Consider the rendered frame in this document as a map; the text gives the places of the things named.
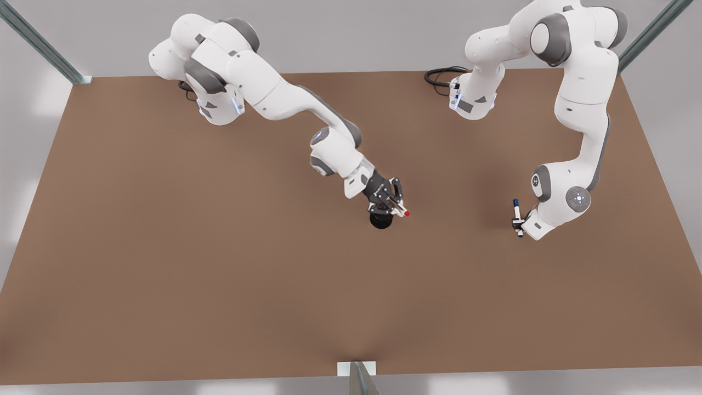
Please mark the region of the silver frame post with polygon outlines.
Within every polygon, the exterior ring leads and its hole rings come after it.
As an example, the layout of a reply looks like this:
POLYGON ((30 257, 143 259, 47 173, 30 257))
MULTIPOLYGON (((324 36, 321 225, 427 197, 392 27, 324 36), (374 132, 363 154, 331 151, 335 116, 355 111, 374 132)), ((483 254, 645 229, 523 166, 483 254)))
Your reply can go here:
POLYGON ((381 395, 373 381, 377 375, 376 362, 338 362, 338 377, 348 377, 348 395, 381 395))
POLYGON ((619 55, 618 74, 621 74, 693 2, 694 0, 670 0, 659 15, 619 55))
POLYGON ((7 0, 0 0, 0 19, 73 85, 88 85, 93 82, 91 76, 81 74, 71 65, 7 0))

